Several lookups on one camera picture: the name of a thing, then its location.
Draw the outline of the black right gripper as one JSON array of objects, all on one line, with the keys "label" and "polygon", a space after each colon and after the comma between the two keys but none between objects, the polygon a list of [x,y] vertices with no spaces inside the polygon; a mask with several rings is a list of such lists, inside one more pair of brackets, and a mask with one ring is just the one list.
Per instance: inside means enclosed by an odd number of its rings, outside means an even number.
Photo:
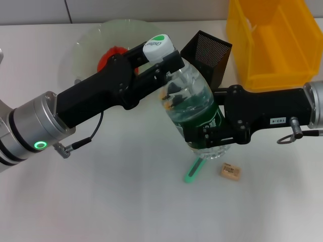
[{"label": "black right gripper", "polygon": [[211,128],[183,125],[184,139],[190,148],[248,144],[256,131],[289,127],[293,117],[301,126],[310,123],[311,106],[302,88],[252,93],[233,85],[215,89],[213,97],[224,100],[226,123]]}]

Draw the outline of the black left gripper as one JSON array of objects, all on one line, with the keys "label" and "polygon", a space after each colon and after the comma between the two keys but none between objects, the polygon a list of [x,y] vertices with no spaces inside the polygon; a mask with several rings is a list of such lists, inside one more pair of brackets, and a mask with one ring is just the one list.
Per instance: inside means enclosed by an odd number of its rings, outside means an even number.
[{"label": "black left gripper", "polygon": [[135,69],[148,63],[146,42],[124,54],[111,56],[104,68],[57,96],[57,116],[74,128],[114,106],[130,110],[140,102],[135,88]]}]

